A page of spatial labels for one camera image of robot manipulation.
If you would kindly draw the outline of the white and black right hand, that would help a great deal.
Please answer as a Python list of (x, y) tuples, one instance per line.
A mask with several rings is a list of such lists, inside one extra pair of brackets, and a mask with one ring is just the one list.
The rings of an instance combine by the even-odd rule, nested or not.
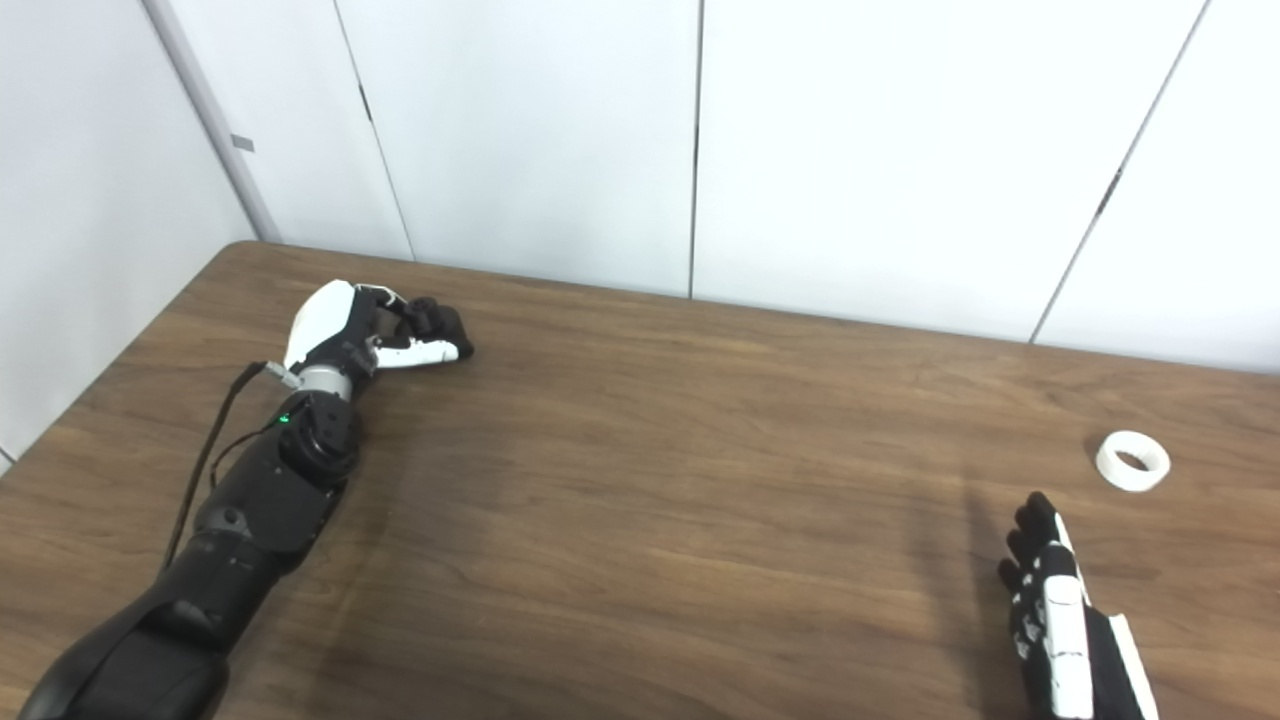
[(1157, 719), (1128, 619), (1101, 612), (1087, 591), (1065, 521), (1028, 495), (997, 566), (1032, 719)]

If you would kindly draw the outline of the white and black left hand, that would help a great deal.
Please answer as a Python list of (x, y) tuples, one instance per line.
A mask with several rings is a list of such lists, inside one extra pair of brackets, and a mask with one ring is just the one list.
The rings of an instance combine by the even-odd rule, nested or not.
[(334, 279), (296, 313), (283, 368), (298, 389), (349, 396), (379, 372), (452, 364), (474, 354), (453, 307)]

